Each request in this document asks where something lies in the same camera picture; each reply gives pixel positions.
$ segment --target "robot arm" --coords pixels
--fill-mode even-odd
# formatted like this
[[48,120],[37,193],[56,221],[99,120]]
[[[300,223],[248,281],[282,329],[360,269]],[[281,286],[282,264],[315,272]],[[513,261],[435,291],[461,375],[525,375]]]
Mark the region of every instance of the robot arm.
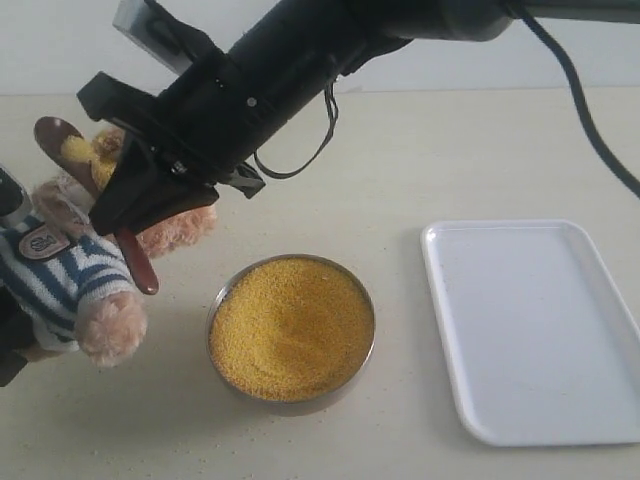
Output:
[[[525,0],[546,18],[640,23],[640,0]],[[264,182],[246,160],[337,79],[416,39],[489,41],[517,9],[497,0],[280,0],[225,53],[155,0],[124,0],[114,25],[178,78],[152,96],[99,73],[88,116],[125,129],[118,166],[91,211],[102,235],[138,233]]]

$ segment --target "wooden spoon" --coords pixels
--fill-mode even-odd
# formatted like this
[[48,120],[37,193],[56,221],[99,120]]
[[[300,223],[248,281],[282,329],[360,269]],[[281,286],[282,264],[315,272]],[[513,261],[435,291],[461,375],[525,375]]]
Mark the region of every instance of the wooden spoon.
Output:
[[[61,154],[62,144],[68,137],[83,138],[78,129],[60,118],[42,117],[36,122],[33,132],[42,151],[74,177],[94,199],[97,199],[100,196],[100,189],[93,181],[91,165],[68,160]],[[130,230],[123,228],[114,232],[114,237],[138,289],[145,295],[158,293],[158,277],[136,236]]]

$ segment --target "bowl rim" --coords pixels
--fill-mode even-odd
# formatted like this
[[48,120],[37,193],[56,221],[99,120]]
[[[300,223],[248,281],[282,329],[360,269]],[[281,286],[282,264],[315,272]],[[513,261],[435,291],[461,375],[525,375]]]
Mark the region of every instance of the bowl rim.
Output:
[[[233,291],[233,289],[238,285],[238,283],[243,278],[245,278],[253,270],[255,270],[255,269],[257,269],[257,268],[259,268],[259,267],[261,267],[263,265],[266,265],[268,263],[273,263],[273,262],[278,261],[278,260],[291,260],[291,259],[314,260],[314,261],[320,262],[320,263],[322,263],[324,265],[327,265],[329,267],[335,268],[340,273],[343,273],[347,277],[349,277],[349,279],[356,285],[356,287],[358,288],[360,293],[363,295],[363,298],[365,299],[365,301],[369,305],[369,309],[371,311],[371,323],[372,323],[372,327],[373,327],[373,332],[372,332],[372,336],[371,336],[371,342],[370,342],[370,345],[369,345],[369,350],[367,351],[367,354],[364,356],[362,362],[360,363],[360,366],[358,367],[358,369],[356,370],[356,372],[353,375],[348,377],[344,382],[342,382],[337,387],[335,387],[335,388],[333,388],[333,389],[331,389],[331,390],[329,390],[327,392],[324,392],[324,393],[322,393],[322,394],[320,394],[318,396],[315,396],[315,397],[312,397],[312,398],[307,398],[307,399],[304,399],[304,400],[292,400],[292,401],[269,400],[269,399],[265,399],[265,398],[256,397],[254,395],[251,395],[251,394],[241,390],[236,385],[234,385],[231,381],[229,381],[220,372],[220,370],[218,369],[218,367],[216,366],[216,363],[214,361],[213,352],[212,352],[212,349],[211,349],[210,338],[211,338],[211,333],[212,333],[212,330],[213,330],[213,322],[215,321],[218,309],[220,308],[220,306],[222,305],[224,300],[227,298],[227,296]],[[226,386],[228,388],[230,388],[232,391],[234,391],[237,394],[240,394],[243,397],[246,397],[248,399],[251,399],[253,401],[257,401],[257,402],[260,402],[260,403],[263,403],[263,404],[266,404],[266,405],[274,405],[274,406],[290,405],[290,406],[295,406],[295,405],[305,405],[305,404],[309,404],[309,403],[312,403],[312,402],[321,402],[323,400],[326,400],[329,397],[332,397],[332,396],[335,396],[335,395],[339,395],[340,392],[346,390],[349,386],[353,385],[357,381],[357,379],[359,379],[359,377],[364,373],[365,367],[369,363],[369,360],[370,360],[371,355],[373,353],[374,345],[376,343],[376,330],[377,329],[376,329],[375,305],[374,305],[373,300],[371,298],[371,295],[367,291],[366,287],[364,286],[362,281],[360,281],[360,279],[353,272],[351,272],[349,269],[347,269],[343,265],[340,265],[339,263],[337,263],[337,262],[335,262],[333,260],[330,260],[330,259],[328,259],[326,257],[313,255],[313,254],[308,254],[308,253],[288,253],[288,254],[274,255],[274,256],[271,256],[271,257],[264,258],[262,260],[258,260],[257,262],[254,262],[254,263],[248,265],[247,267],[244,267],[242,270],[240,270],[235,275],[233,275],[223,285],[223,287],[220,289],[220,291],[216,295],[216,298],[213,301],[213,304],[211,305],[211,307],[209,309],[209,313],[207,314],[206,330],[205,330],[205,344],[206,344],[207,356],[209,357],[209,361],[211,362],[214,371],[216,372],[218,377],[220,377],[222,382],[224,384],[226,384]]]

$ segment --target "patch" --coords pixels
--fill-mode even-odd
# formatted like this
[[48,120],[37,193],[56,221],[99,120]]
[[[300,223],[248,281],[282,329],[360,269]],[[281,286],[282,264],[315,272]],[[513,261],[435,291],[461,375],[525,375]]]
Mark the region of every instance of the patch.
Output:
[[49,260],[71,247],[71,240],[47,224],[28,231],[18,244],[20,255],[28,260]]

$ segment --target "metal bowl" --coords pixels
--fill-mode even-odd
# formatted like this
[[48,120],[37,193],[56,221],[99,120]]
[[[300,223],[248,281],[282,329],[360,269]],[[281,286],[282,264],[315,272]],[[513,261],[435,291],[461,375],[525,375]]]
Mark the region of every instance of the metal bowl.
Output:
[[[235,385],[233,385],[218,370],[218,368],[217,368],[217,366],[216,366],[216,364],[215,364],[215,362],[213,360],[213,352],[211,350],[211,342],[210,342],[210,335],[211,335],[211,331],[213,329],[213,322],[215,321],[216,314],[218,312],[218,309],[220,308],[220,305],[222,305],[224,300],[227,298],[227,295],[229,295],[233,291],[235,286],[245,276],[247,276],[251,271],[253,271],[254,269],[256,269],[256,268],[258,268],[258,267],[260,267],[262,265],[265,265],[267,263],[271,263],[271,262],[274,262],[276,260],[282,260],[282,259],[309,259],[309,260],[315,260],[317,262],[324,263],[325,265],[328,265],[328,266],[340,271],[341,273],[345,274],[360,289],[360,292],[362,293],[363,297],[365,298],[365,300],[369,304],[369,308],[370,308],[371,313],[372,313],[372,321],[373,321],[373,335],[372,335],[372,338],[371,338],[371,345],[369,346],[369,351],[367,352],[367,355],[365,356],[365,358],[364,358],[362,364],[360,365],[360,368],[358,369],[358,371],[354,375],[352,375],[349,379],[347,379],[345,382],[343,382],[342,385],[338,386],[337,388],[335,388],[335,389],[333,389],[333,390],[331,390],[329,392],[323,393],[323,394],[321,394],[321,395],[319,395],[317,397],[311,398],[311,399],[302,400],[302,401],[293,401],[293,402],[265,400],[263,398],[254,397],[253,395],[250,395],[250,394],[240,390]],[[340,399],[344,398],[344,396],[347,395],[347,393],[349,393],[351,391],[351,389],[355,386],[357,381],[362,376],[366,366],[369,363],[369,358],[371,357],[371,354],[373,352],[373,346],[374,346],[374,343],[375,343],[375,336],[376,336],[376,320],[375,320],[375,310],[374,310],[374,306],[373,306],[373,301],[371,300],[371,297],[370,297],[369,293],[367,292],[366,288],[364,287],[364,285],[362,284],[362,282],[360,282],[360,280],[352,272],[350,272],[349,270],[344,268],[342,265],[339,265],[339,264],[337,264],[337,263],[335,263],[335,262],[333,262],[331,260],[328,260],[326,258],[323,258],[323,257],[318,257],[318,256],[315,256],[315,255],[307,255],[307,254],[287,254],[287,255],[278,255],[278,256],[275,256],[275,257],[266,258],[264,260],[261,260],[259,262],[254,263],[252,265],[249,265],[248,267],[246,267],[245,269],[241,270],[236,275],[234,275],[226,283],[226,285],[224,287],[222,287],[222,289],[220,290],[220,292],[216,296],[216,299],[215,299],[215,301],[214,301],[214,303],[211,306],[211,309],[209,311],[209,316],[208,316],[208,319],[207,319],[207,329],[206,329],[205,339],[206,339],[207,354],[209,356],[209,359],[211,360],[211,364],[213,365],[214,370],[218,374],[218,377],[220,377],[222,382],[227,386],[227,388],[229,388],[231,390],[232,393],[237,395],[240,399],[248,400],[250,402],[257,403],[259,405],[262,405],[263,407],[266,407],[271,413],[274,413],[274,414],[277,414],[277,415],[281,415],[281,416],[298,416],[298,415],[307,415],[307,414],[310,414],[310,413],[318,412],[320,410],[324,410],[324,409],[328,408],[329,406],[335,404]]]

